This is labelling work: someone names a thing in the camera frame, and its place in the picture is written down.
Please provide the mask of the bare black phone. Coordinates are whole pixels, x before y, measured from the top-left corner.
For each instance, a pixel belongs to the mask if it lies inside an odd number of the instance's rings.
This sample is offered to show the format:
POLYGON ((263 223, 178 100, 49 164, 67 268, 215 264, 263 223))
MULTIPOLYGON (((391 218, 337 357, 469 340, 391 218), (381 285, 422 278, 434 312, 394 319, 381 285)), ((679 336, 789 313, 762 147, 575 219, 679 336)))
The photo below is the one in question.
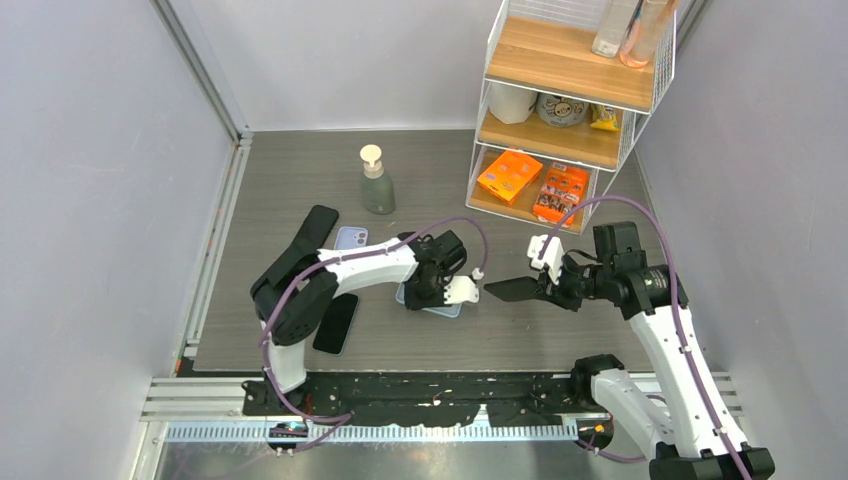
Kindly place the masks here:
POLYGON ((343 294, 334 298, 316 331, 312 348, 329 355, 341 355, 359 305, 359 297, 343 294))

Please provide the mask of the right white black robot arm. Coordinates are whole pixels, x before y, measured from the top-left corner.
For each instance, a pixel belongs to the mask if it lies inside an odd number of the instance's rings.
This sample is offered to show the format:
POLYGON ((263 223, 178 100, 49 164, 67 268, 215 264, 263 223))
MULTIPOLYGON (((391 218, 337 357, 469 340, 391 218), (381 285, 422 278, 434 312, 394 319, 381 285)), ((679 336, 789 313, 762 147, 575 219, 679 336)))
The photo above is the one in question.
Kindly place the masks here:
POLYGON ((525 276, 485 289, 504 302, 540 300, 577 311, 604 300, 620 310, 645 349, 660 386, 657 404, 612 354, 579 359, 570 374, 571 397, 584 410, 602 407, 640 447, 652 479, 768 479, 770 452, 752 446, 713 380, 695 337, 687 299, 665 264, 651 266, 637 226, 616 222, 593 230, 595 252, 580 265, 559 240, 528 246, 525 276))

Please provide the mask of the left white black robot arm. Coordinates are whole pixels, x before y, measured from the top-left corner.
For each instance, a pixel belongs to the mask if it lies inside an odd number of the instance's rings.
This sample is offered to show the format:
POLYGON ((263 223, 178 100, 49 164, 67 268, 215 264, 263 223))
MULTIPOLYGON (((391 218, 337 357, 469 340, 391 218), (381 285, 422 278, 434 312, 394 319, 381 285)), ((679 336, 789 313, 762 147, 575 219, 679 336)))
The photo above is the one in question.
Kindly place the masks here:
POLYGON ((482 272, 459 274, 466 261, 464 244, 451 230, 439 236, 403 232, 349 250, 318 249, 295 238, 249 290, 263 323, 260 346, 272 383, 270 403, 284 414, 305 405, 306 341, 336 298, 392 283, 402 286, 411 311, 476 303, 482 272))

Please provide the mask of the orange razor box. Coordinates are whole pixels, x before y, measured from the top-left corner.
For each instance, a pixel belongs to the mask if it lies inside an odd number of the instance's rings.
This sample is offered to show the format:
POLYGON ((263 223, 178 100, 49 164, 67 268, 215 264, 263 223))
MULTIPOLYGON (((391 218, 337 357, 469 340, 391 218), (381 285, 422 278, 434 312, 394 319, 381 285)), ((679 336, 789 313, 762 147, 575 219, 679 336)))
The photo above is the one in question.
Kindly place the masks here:
POLYGON ((540 222, 559 222, 584 199, 589 181, 587 170, 570 164, 552 163, 533 204, 533 215, 540 222))

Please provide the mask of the green soap pump bottle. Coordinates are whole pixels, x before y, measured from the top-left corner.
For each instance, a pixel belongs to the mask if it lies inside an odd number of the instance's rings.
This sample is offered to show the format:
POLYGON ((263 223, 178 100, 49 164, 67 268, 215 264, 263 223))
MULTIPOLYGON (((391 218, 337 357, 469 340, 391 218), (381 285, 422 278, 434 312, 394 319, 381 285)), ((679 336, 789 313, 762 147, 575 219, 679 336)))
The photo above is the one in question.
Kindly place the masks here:
POLYGON ((363 207, 374 214, 388 215, 396 209, 393 181, 382 163, 382 150, 376 144, 363 146, 360 192, 363 207))

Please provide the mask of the orange yellow sponge box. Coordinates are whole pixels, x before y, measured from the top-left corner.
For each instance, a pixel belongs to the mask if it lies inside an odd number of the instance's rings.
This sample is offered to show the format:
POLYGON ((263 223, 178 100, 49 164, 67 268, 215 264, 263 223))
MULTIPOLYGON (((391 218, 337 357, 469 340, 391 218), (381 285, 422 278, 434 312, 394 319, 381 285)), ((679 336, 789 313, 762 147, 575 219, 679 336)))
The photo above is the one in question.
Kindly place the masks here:
POLYGON ((478 186, 499 200, 512 205, 519 194, 533 183, 542 170, 542 163, 530 155, 504 151, 476 179, 478 186))

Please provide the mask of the yellow snack packet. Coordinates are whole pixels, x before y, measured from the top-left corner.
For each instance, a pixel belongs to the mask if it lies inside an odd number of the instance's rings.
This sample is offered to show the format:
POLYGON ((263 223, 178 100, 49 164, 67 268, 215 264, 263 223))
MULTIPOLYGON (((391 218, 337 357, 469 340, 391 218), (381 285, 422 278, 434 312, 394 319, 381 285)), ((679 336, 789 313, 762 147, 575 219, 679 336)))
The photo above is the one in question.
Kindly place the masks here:
POLYGON ((617 110, 600 104, 591 104, 592 120, 590 127, 607 132, 620 132, 617 110))

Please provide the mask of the printed ceramic mug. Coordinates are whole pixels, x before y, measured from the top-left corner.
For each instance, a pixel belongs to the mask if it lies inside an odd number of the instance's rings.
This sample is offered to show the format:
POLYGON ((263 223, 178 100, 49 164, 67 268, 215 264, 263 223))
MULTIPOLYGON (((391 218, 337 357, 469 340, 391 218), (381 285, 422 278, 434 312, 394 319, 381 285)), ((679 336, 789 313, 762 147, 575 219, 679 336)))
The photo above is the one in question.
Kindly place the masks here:
POLYGON ((535 111, 546 124, 564 128, 582 123, 589 110, 589 104, 569 97, 540 93, 535 111))

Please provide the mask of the white cup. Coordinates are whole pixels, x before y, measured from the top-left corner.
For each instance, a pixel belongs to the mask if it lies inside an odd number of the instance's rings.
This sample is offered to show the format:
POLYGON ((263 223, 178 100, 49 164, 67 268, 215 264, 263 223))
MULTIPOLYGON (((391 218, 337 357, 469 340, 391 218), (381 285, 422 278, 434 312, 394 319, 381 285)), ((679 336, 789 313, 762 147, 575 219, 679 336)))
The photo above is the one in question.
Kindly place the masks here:
POLYGON ((489 88, 489 111, 504 124, 523 123, 533 113, 537 96, 534 90, 492 83, 489 88))

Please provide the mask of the clear glass bottle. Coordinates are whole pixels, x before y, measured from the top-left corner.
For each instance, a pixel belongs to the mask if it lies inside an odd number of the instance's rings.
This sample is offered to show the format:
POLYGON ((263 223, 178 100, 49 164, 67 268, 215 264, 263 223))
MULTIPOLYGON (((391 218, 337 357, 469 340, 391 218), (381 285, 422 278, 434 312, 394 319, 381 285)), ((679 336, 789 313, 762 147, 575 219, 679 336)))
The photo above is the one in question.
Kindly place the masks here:
POLYGON ((594 54, 615 57, 638 13, 640 0, 611 0, 608 2, 591 50, 594 54))

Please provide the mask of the pink tinted glass bottle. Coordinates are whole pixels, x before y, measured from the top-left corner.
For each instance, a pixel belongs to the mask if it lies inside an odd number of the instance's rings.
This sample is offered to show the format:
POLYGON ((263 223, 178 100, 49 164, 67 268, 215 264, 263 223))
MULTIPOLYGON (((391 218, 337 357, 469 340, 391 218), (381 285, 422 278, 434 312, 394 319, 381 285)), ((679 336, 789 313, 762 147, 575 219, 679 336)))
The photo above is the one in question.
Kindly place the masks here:
POLYGON ((630 68, 649 63, 664 35, 679 2, 677 0, 645 0, 640 4, 619 52, 619 60, 630 68))

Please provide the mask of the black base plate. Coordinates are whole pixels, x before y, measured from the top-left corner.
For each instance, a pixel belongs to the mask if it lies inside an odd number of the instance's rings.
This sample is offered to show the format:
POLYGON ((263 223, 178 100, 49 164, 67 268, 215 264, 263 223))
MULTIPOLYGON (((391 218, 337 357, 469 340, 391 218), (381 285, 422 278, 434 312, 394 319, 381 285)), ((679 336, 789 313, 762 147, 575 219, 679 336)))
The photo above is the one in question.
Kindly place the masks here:
POLYGON ((314 372, 279 400, 270 381, 241 387, 246 416, 300 412, 350 426, 467 426, 484 409, 494 427, 547 426, 566 414, 607 411, 579 393, 566 374, 551 372, 314 372))

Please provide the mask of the aluminium frame rail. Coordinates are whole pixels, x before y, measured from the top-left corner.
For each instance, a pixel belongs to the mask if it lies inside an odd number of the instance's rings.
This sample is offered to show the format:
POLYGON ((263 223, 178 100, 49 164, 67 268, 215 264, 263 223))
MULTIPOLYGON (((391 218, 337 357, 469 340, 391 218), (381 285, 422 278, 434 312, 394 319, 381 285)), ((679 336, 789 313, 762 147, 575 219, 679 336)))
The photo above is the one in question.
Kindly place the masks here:
POLYGON ((251 127, 191 3, 153 0, 150 4, 232 143, 250 139, 251 127))

